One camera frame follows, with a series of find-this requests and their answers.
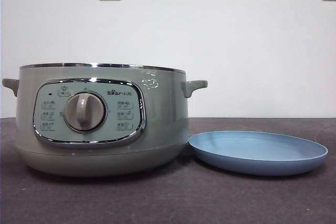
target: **button icon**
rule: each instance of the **button icon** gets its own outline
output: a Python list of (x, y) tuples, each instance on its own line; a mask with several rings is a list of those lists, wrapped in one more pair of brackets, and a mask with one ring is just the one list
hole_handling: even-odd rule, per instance
[(42, 131), (54, 131), (54, 123), (42, 123), (41, 124)]
[(41, 114), (41, 119), (46, 121), (54, 121), (55, 120), (54, 112), (53, 111), (43, 112)]
[(57, 94), (58, 94), (59, 97), (69, 97), (70, 96), (70, 91), (60, 89), (60, 90), (58, 90)]
[(42, 103), (42, 109), (50, 109), (50, 110), (52, 110), (52, 109), (55, 109), (55, 102), (54, 101), (44, 101), (43, 103)]
[(133, 119), (133, 113), (130, 110), (118, 112), (118, 120), (131, 120), (131, 119)]
[(133, 129), (133, 123), (123, 122), (117, 124), (117, 131), (129, 131)]
[(129, 110), (133, 108), (133, 103), (129, 101), (118, 101), (118, 110)]

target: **dark tabletop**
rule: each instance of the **dark tabletop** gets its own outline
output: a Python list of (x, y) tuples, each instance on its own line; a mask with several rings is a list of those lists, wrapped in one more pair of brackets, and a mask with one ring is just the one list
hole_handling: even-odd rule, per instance
[(329, 154), (309, 173), (260, 177), (210, 167), (188, 147), (146, 172), (66, 178), (26, 167), (15, 119), (1, 119), (2, 223), (336, 223), (336, 119), (190, 119), (191, 134), (216, 130), (303, 137)]

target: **cooker base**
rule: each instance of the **cooker base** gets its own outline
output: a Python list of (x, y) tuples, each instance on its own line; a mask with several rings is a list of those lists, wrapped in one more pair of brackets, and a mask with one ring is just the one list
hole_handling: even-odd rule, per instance
[(26, 164), (41, 172), (68, 177), (122, 175), (155, 168), (178, 156), (186, 144), (156, 150), (97, 156), (46, 155), (18, 148)]

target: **white wall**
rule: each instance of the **white wall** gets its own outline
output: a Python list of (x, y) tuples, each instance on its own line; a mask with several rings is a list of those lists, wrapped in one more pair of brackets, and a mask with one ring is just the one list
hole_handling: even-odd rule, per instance
[[(21, 65), (112, 62), (184, 69), (203, 117), (335, 117), (336, 2), (2, 0), (2, 78)], [(15, 116), (2, 88), (2, 117)]]

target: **brand logo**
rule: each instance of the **brand logo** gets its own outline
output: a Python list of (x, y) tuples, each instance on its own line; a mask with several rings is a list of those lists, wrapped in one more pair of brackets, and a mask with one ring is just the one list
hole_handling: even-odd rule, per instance
[(107, 90), (107, 95), (128, 95), (131, 96), (132, 92), (119, 92), (117, 90)]

